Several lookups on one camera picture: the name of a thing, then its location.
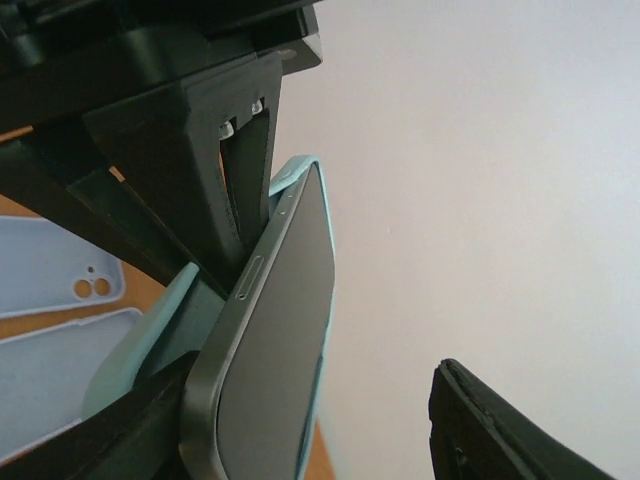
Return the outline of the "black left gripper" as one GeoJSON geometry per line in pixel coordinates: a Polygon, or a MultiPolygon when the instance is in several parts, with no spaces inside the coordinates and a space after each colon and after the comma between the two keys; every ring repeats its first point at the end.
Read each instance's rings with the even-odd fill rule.
{"type": "Polygon", "coordinates": [[[311,1],[4,1],[1,131],[108,105],[95,145],[227,295],[269,217],[282,74],[322,61],[311,1]]]}

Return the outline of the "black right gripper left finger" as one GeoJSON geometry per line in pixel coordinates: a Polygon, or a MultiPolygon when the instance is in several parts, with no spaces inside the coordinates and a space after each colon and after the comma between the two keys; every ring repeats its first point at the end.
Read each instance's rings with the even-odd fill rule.
{"type": "Polygon", "coordinates": [[[188,479],[179,454],[191,351],[75,427],[1,467],[3,479],[188,479]]]}

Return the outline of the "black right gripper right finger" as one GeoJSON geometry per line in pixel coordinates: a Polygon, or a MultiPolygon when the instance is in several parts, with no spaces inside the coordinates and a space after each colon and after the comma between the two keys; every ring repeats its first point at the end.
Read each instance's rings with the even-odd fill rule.
{"type": "Polygon", "coordinates": [[[434,371],[429,398],[435,478],[609,479],[544,432],[455,359],[434,371]]]}

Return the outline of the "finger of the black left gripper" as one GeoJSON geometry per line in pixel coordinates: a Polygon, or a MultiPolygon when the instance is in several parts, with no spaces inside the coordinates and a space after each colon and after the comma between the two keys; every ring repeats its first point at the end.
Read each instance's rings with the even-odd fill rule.
{"type": "Polygon", "coordinates": [[[225,293],[218,149],[181,128],[63,122],[1,145],[1,192],[168,284],[189,262],[225,293]]]}

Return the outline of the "lavender phone case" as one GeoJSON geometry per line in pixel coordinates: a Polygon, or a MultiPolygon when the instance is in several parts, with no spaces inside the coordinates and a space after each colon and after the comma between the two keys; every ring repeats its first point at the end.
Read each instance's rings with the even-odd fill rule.
{"type": "Polygon", "coordinates": [[[81,421],[91,378],[141,316],[125,308],[1,341],[3,462],[81,421]]]}
{"type": "Polygon", "coordinates": [[[115,256],[44,218],[1,217],[3,319],[115,302],[125,288],[115,256]]]}

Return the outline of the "phone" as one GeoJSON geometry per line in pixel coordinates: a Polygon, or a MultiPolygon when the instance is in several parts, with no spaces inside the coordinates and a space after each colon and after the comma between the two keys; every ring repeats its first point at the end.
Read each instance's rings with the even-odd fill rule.
{"type": "Polygon", "coordinates": [[[186,380],[179,451],[194,479],[299,479],[331,326],[333,236],[321,168],[294,160],[186,380]]]}

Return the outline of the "light blue phone case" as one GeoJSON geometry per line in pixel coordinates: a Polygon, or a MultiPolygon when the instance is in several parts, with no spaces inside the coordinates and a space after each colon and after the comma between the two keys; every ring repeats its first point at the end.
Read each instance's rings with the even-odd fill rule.
{"type": "MultiPolygon", "coordinates": [[[[327,198],[322,166],[318,158],[297,156],[290,159],[273,179],[269,190],[271,216],[276,202],[275,182],[293,164],[294,160],[300,157],[310,157],[319,162],[327,198]]],[[[328,198],[327,205],[330,218],[328,198]]],[[[196,273],[197,269],[194,265],[186,266],[170,283],[160,300],[102,362],[91,379],[83,400],[81,413],[84,419],[87,420],[104,410],[129,393],[136,385],[152,377],[186,353],[195,351],[197,353],[196,361],[227,301],[221,306],[213,306],[197,297],[195,294],[196,273]]],[[[312,439],[304,474],[315,430],[314,424],[323,369],[324,361],[315,404],[312,439]]]]}

